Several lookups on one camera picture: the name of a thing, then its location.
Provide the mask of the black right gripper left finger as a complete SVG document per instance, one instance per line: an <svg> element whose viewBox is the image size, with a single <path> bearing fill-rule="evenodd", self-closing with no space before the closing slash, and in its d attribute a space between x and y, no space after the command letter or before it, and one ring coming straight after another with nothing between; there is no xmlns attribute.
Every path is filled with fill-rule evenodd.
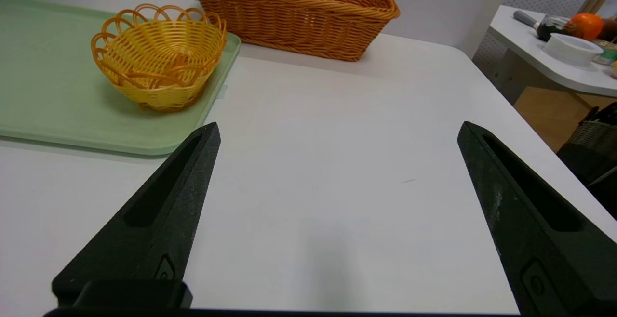
<svg viewBox="0 0 617 317"><path fill-rule="evenodd" d="M194 130L55 276L64 307L188 307L183 276L221 144Z"/></svg>

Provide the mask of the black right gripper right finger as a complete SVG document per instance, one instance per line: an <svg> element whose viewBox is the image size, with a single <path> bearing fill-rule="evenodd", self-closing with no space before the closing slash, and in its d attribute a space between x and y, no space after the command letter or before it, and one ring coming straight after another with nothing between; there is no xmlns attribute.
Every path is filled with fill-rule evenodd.
<svg viewBox="0 0 617 317"><path fill-rule="evenodd" d="M522 315L615 315L616 243L485 128L457 144Z"/></svg>

